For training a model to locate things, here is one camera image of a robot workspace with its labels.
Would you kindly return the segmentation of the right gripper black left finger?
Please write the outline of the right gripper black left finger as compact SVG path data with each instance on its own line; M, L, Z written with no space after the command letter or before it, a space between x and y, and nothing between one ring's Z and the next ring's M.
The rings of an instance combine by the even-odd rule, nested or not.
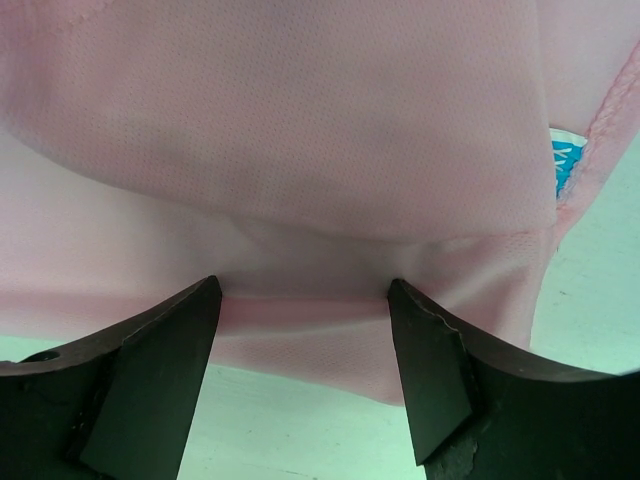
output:
M2 362L2 478L177 478L221 301L209 276L91 335Z

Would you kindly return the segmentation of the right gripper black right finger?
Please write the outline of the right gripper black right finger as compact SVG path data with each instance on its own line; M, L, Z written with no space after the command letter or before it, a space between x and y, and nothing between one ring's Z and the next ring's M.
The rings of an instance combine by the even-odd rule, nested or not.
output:
M518 348L402 280L387 293L415 461L430 479L635 479L639 375Z

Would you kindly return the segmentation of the pink t shirt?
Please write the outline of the pink t shirt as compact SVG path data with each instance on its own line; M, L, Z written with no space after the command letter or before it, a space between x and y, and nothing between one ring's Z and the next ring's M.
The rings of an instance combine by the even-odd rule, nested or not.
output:
M5 1L1 327L214 275L217 362L397 404L390 282L528 347L638 127L635 1Z

